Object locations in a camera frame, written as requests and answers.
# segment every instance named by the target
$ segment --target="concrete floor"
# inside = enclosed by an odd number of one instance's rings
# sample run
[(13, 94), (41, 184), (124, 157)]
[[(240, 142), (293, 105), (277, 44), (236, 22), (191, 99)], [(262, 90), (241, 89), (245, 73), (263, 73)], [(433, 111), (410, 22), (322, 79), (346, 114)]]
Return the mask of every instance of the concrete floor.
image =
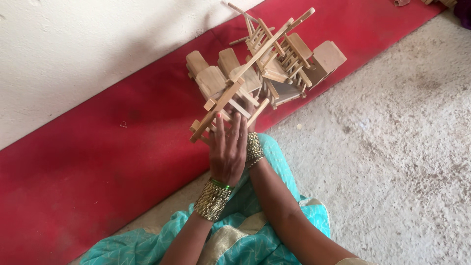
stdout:
[[(346, 249), (383, 265), (471, 263), (471, 31), (450, 11), (266, 133)], [(159, 231), (208, 177), (118, 233)]]

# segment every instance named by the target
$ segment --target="bangle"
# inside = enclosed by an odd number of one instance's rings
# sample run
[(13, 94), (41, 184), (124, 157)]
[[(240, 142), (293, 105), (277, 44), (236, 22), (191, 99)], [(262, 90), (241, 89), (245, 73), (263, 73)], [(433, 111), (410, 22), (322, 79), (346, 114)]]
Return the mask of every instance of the bangle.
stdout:
[(262, 145), (256, 132), (251, 132), (247, 137), (247, 163), (254, 160), (247, 168), (250, 169), (255, 163), (265, 157)]
[(219, 182), (219, 181), (217, 181), (217, 180), (215, 180), (215, 179), (213, 179), (213, 178), (211, 178), (210, 180), (211, 180), (211, 182), (212, 182), (214, 185), (216, 185), (216, 186), (218, 186), (218, 187), (221, 187), (221, 188), (223, 188), (223, 189), (226, 189), (226, 190), (233, 190), (233, 189), (234, 189), (234, 187), (231, 187), (231, 186), (229, 186), (229, 185), (225, 185), (224, 183)]
[(232, 192), (229, 186), (226, 185), (229, 188), (222, 188), (215, 184), (215, 182), (220, 183), (214, 179), (208, 180), (194, 206), (195, 211), (201, 217), (212, 222), (219, 219)]

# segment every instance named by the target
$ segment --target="finger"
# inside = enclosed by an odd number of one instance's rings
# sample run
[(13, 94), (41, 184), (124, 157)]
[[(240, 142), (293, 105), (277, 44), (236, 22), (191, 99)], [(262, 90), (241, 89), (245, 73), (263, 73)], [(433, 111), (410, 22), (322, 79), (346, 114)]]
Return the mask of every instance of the finger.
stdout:
[(239, 138), (239, 127), (240, 127), (240, 113), (235, 114), (235, 118), (232, 119), (231, 133), (229, 135), (229, 140), (227, 142), (227, 150), (229, 152), (236, 151), (237, 148), (237, 138)]
[(241, 159), (247, 157), (247, 118), (242, 117), (240, 122), (239, 140), (237, 141), (237, 150)]
[(209, 131), (209, 150), (214, 151), (216, 149), (216, 135), (213, 131)]
[(226, 148), (226, 136), (224, 132), (224, 120), (220, 112), (216, 113), (216, 150), (219, 153), (224, 152)]
[(250, 101), (246, 101), (246, 108), (245, 110), (247, 110), (248, 113), (250, 114), (253, 114), (255, 112), (255, 106), (252, 104), (252, 102)]

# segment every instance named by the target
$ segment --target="red mat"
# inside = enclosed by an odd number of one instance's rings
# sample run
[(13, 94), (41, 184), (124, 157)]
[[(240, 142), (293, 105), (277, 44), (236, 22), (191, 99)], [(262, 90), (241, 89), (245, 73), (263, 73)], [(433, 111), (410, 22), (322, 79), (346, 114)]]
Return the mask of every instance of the red mat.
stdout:
[[(308, 8), (294, 31), (315, 48), (331, 40), (348, 58), (307, 98), (264, 110), (264, 131), (443, 10), (419, 0), (267, 0), (250, 13), (281, 27)], [(2, 264), (66, 264), (208, 169), (208, 148), (191, 144), (204, 100), (185, 56), (210, 65), (247, 34), (239, 16), (146, 66), (0, 151)], [(242, 43), (233, 47), (241, 62)]]

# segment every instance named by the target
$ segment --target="wooden toy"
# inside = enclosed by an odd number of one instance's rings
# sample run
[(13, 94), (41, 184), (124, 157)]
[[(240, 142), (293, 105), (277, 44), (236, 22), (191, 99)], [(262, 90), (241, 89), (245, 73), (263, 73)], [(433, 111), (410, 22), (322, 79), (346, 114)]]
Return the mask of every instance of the wooden toy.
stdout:
[[(216, 130), (218, 112), (225, 121), (226, 132), (231, 130), (233, 117), (226, 106), (245, 116), (250, 125), (268, 103), (276, 109), (290, 100), (305, 98), (306, 88), (312, 89), (346, 61), (331, 41), (311, 51), (297, 33), (288, 35), (314, 13), (313, 8), (296, 20), (290, 18), (272, 33), (274, 28), (268, 27), (261, 18), (255, 19), (233, 4), (228, 5), (244, 16), (248, 34), (229, 45), (245, 42), (251, 56), (241, 65), (234, 50), (228, 48), (219, 52), (218, 66), (210, 66), (198, 51), (187, 55), (188, 76), (198, 84), (208, 111), (201, 121), (195, 120), (190, 127), (193, 143), (201, 140), (209, 144), (208, 132)], [(258, 101), (260, 91), (264, 91), (265, 96), (261, 103)], [(254, 113), (248, 113), (238, 103), (240, 99), (252, 103)]]

